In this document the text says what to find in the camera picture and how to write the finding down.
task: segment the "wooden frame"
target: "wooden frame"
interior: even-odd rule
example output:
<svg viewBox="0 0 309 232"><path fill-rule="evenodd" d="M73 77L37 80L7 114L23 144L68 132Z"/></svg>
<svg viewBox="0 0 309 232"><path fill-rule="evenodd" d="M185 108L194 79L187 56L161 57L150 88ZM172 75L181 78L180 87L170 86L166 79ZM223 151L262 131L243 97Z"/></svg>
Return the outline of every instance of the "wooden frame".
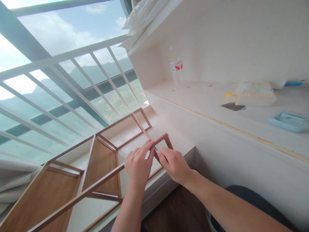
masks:
<svg viewBox="0 0 309 232"><path fill-rule="evenodd" d="M142 116L144 117L145 121L148 124L148 128L144 129L142 124L138 121L137 117L136 117L136 113L141 112ZM115 126L116 124L122 122L123 120L132 117L133 120L135 121L135 123L139 126L139 128L141 129L141 132L137 135L135 135L133 138L129 139L128 141L126 141L125 143L121 144L120 146L115 146L113 143L111 143L109 140L107 140L104 136L101 135L101 133L103 133L104 131L107 131L108 129L112 128L113 126ZM117 122L109 125L108 127L106 127L105 129L99 131L98 133L96 133L95 135L85 139L84 141L80 142L79 144L73 146L72 148L66 150L65 152L59 154L58 156L54 157L53 159L51 159L50 161L46 162L42 168L42 170L37 174L37 176L33 179L33 181L30 183L30 185L27 187L27 189L25 190L24 194L19 198L19 200L17 201L17 203L14 205L14 207L11 209L11 211L9 212L9 214L6 216L5 220L10 217L14 217L16 215L16 211L22 207L22 205L18 204L20 201L25 201L29 196L32 190L34 190L34 188L36 188L37 183L39 182L39 180L42 178L42 176L44 175L44 172L46 172L47 170L52 171L52 172L56 172L62 175L67 175L70 177L74 177L77 178L77 185L75 187L74 193L73 193L73 198L71 200L69 200L66 204L64 204L62 207L60 207L59 209L57 209L55 212L53 212L51 215L49 215L47 218L45 218L44 220L42 220L40 223L38 223L36 226L34 226L33 228L31 228L30 230L28 230L28 232L32 232L32 231L40 231L43 228L45 228L47 225L49 225L51 222L53 222L54 220L56 220L59 216L61 216L62 214L64 214L65 212L68 212L65 218L65 224L62 228L61 231L65 231L67 226L68 226L68 222L70 219L70 214L72 211L72 207L77 204L79 201L81 201L82 199L88 197L88 198L98 198L98 199L106 199L106 200L114 200L114 201L118 201L117 204L115 204L112 208L110 208L106 213L104 213L103 215L101 215L97 220L95 220L91 225L89 225L85 230L85 231L89 231L91 228L93 228L96 224L98 224L103 218L105 218L106 216L109 215L109 213L111 213L114 209L116 209L122 202L123 198L121 196L121 188L118 188L119 190L119 197L113 197L113 196L109 196L106 194L101 194L101 193L97 193L95 192L96 189L98 187L100 187L101 185L103 185L105 182L107 182L108 180L110 180L113 176L118 175L118 185L120 185L120 176L119 176L119 172L121 170L123 170L124 167L124 163L122 163L121 165L118 164L118 156L117 156L117 151L122 148L123 146L125 146L126 144L128 144L129 142L131 142L132 140L134 140L135 138L137 138L138 136L140 136L141 134L145 134L146 137L149 138L148 134L147 134L147 130L150 129L152 126L149 122L149 120L147 119L144 111L142 108L139 108L138 110L132 112L131 114L125 116L124 118L118 120ZM100 143L104 144L106 147L108 147L109 149L111 149L112 151L114 151L116 153L116 163L117 163L117 167L115 169L113 169L112 171L110 171L109 173L107 173L105 176L103 176L102 178L100 178L98 181L96 181L95 183L93 183L91 186L89 186L87 189L85 189L84 191L82 191L82 186L84 185L84 180L85 180L85 176L86 176L86 170L82 170L79 168L76 168L74 166L71 166L69 164L63 163L61 161L58 161L58 159L66 154L68 154L69 152L71 152L72 150L76 149L77 147L81 146L82 144L88 142L89 140L93 139L92 145L91 145L91 149L94 146L95 141L99 141ZM165 140L168 148L173 149L172 144L168 138L168 134L165 133L162 136L160 136L159 138L157 138L154 141L153 147L155 145L157 145L158 143L160 143L161 141ZM70 169L72 171L75 172L79 172L79 174L73 174L70 172L66 172L63 171L61 169L57 169L54 167L51 167L50 165L54 164L66 169ZM151 178L153 178L159 171L162 170L163 167L158 168L154 173L152 173L149 177L148 180L150 180Z"/></svg>

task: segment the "white curtain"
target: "white curtain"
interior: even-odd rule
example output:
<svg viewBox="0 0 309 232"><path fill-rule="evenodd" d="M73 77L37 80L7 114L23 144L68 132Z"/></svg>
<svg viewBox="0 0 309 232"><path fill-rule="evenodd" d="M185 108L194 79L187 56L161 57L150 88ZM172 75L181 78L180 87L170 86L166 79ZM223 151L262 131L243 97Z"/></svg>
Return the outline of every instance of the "white curtain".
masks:
<svg viewBox="0 0 309 232"><path fill-rule="evenodd" d="M0 214L15 202L42 166L0 159Z"/></svg>

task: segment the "plastic bottle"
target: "plastic bottle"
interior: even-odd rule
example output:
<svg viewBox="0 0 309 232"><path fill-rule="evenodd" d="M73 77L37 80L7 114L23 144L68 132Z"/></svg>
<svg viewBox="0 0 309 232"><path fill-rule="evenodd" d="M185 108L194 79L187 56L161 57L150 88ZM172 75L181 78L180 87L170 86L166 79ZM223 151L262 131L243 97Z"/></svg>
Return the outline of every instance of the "plastic bottle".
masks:
<svg viewBox="0 0 309 232"><path fill-rule="evenodd" d="M177 74L176 74L176 67L175 67L174 59L171 59L171 60L170 60L170 68L171 68L171 72L172 72L172 76L173 76L174 85L175 85L176 87L179 87L179 83L178 83L178 78L177 78Z"/></svg>
<svg viewBox="0 0 309 232"><path fill-rule="evenodd" d="M177 79L177 83L180 86L183 86L183 62L179 56L175 56L175 50L173 46L170 46L171 54L172 54L172 59L170 60L170 66L171 63L173 63L173 68L175 68L175 74L173 74L173 79Z"/></svg>

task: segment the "blue soap dish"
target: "blue soap dish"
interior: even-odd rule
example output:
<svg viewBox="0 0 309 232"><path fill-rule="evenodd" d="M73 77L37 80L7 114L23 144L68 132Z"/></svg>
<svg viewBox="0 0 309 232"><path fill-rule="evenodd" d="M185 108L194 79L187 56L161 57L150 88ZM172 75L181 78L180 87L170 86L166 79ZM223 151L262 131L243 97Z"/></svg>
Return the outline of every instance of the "blue soap dish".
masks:
<svg viewBox="0 0 309 232"><path fill-rule="evenodd" d="M269 121L290 131L304 132L309 130L309 116L292 111L280 111L273 115Z"/></svg>

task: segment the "right hand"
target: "right hand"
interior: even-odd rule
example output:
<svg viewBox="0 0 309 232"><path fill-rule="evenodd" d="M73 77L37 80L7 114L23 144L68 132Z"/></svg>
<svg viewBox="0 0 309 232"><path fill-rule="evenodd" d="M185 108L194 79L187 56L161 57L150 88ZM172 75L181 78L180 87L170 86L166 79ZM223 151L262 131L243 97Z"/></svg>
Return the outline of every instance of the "right hand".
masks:
<svg viewBox="0 0 309 232"><path fill-rule="evenodd" d="M188 166L179 151L163 147L158 153L158 157L167 173L178 184L185 186L193 177L194 170Z"/></svg>

